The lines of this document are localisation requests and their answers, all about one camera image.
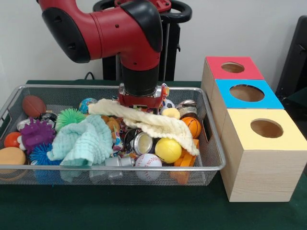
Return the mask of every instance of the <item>orange block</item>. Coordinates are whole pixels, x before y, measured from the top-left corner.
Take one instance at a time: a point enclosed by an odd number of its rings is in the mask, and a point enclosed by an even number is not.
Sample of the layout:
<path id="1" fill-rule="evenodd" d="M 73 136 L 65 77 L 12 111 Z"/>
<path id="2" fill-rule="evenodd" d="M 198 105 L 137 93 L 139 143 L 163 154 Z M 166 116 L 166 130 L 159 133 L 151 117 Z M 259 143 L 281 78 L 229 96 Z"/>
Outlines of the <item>orange block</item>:
<path id="1" fill-rule="evenodd" d="M 200 148 L 200 141 L 197 139 L 193 139 L 195 146 Z M 192 156 L 186 151 L 182 149 L 181 157 L 174 163 L 174 166 L 177 167 L 192 167 L 195 163 L 196 156 Z M 179 184 L 187 184 L 189 179 L 189 172 L 170 172 L 170 176 L 172 179 L 176 179 Z"/>

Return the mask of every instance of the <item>metal basket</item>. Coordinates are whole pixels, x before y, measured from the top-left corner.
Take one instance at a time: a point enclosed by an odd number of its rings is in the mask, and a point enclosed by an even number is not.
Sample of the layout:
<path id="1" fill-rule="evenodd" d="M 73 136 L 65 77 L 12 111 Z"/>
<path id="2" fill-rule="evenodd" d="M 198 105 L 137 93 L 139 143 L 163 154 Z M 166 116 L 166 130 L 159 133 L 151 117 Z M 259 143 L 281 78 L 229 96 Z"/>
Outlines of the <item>metal basket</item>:
<path id="1" fill-rule="evenodd" d="M 40 97 L 47 110 L 59 113 L 66 108 L 78 108 L 84 98 L 107 98 L 118 94 L 118 86 L 24 85 L 14 90 L 0 111 L 0 148 L 4 137 L 16 131 L 18 122 L 27 118 L 22 100 L 27 95 Z M 188 176 L 186 185 L 208 185 L 218 170 L 225 166 L 225 156 L 218 138 L 206 94 L 199 88 L 170 87 L 169 99 L 175 104 L 187 99 L 197 102 L 198 118 L 203 121 L 200 156 L 194 167 L 106 167 L 106 166 L 39 166 L 0 165 L 0 184 L 116 184 L 116 185 L 179 185 L 171 175 Z M 155 181 L 143 181 L 136 172 L 158 173 Z"/>

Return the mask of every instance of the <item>shape sorter box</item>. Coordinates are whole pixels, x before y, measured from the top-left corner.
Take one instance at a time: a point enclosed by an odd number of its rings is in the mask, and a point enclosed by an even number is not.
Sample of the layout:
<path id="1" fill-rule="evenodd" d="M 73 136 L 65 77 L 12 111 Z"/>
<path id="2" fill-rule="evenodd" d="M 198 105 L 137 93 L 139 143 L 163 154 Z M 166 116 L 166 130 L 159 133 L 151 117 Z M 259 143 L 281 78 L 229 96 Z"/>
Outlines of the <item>shape sorter box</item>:
<path id="1" fill-rule="evenodd" d="M 227 108 L 283 109 L 283 105 L 264 80 L 216 80 L 211 107 L 219 137 Z"/>
<path id="2" fill-rule="evenodd" d="M 285 110 L 228 109 L 221 170 L 230 202 L 286 202 L 307 162 L 307 141 Z"/>
<path id="3" fill-rule="evenodd" d="M 206 57 L 201 88 L 209 101 L 216 79 L 264 80 L 250 57 Z"/>

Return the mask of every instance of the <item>towel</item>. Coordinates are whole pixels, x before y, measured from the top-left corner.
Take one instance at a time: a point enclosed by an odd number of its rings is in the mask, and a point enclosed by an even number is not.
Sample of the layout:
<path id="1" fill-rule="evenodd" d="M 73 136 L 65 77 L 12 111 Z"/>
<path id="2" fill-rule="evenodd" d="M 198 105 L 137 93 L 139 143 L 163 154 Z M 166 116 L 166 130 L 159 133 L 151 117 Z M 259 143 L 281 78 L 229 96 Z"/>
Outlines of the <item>towel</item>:
<path id="1" fill-rule="evenodd" d="M 123 117 L 127 126 L 140 128 L 152 138 L 174 139 L 193 156 L 200 153 L 194 145 L 188 126 L 181 120 L 144 113 L 107 99 L 101 99 L 96 104 L 90 104 L 88 108 L 90 114 Z"/>
<path id="2" fill-rule="evenodd" d="M 69 124 L 57 134 L 51 161 L 63 160 L 60 165 L 81 166 L 101 164 L 113 153 L 111 130 L 98 115 L 90 115 L 80 123 Z"/>

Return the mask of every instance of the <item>white ball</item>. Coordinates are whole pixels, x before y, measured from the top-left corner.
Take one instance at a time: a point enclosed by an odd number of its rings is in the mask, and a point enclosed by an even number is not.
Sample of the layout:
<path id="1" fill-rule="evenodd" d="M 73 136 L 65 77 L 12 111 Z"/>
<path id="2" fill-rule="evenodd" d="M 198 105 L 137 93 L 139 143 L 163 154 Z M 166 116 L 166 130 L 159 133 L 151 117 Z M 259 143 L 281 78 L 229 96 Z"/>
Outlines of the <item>white ball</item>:
<path id="1" fill-rule="evenodd" d="M 160 111 L 161 114 L 162 114 L 163 110 L 165 110 L 165 109 L 175 108 L 175 104 L 169 99 L 166 99 L 165 102 L 163 102 L 163 103 L 165 103 L 165 105 L 161 108 L 161 111 Z"/>
<path id="2" fill-rule="evenodd" d="M 136 167 L 162 167 L 161 160 L 154 154 L 141 155 L 135 162 Z M 161 171 L 137 171 L 136 175 L 142 181 L 155 181 L 161 175 Z"/>

